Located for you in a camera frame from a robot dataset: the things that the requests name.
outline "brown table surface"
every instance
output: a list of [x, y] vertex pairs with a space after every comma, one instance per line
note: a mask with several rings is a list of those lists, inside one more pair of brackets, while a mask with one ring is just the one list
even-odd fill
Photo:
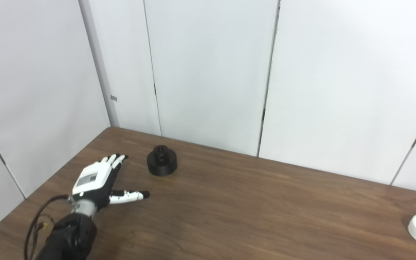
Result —
[[[167, 177], [147, 170], [159, 144], [178, 154]], [[101, 133], [0, 222], [0, 259], [22, 259], [41, 204], [71, 192], [85, 166], [113, 153], [130, 157], [114, 187], [151, 195], [99, 211], [88, 259], [416, 259], [406, 229], [416, 191], [120, 128]], [[56, 202], [45, 212], [58, 220], [69, 208]]]

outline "robotic hand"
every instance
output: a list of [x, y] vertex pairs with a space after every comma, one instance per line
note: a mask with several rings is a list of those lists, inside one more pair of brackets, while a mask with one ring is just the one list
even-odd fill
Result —
[[113, 191], [112, 186], [117, 179], [122, 161], [126, 155], [111, 155], [104, 157], [83, 169], [72, 190], [72, 196], [56, 196], [46, 202], [28, 230], [25, 241], [25, 260], [28, 256], [28, 240], [33, 232], [41, 211], [52, 201], [69, 199], [73, 201], [71, 214], [58, 221], [36, 260], [84, 260], [91, 251], [97, 234], [97, 228], [92, 218], [102, 208], [109, 204], [127, 203], [150, 196], [148, 191]]

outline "black 3d-printed part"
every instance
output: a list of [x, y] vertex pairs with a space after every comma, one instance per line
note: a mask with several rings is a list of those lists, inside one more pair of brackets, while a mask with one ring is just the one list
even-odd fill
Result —
[[178, 168], [176, 153], [165, 145], [157, 145], [147, 156], [149, 171], [154, 176], [168, 176]]

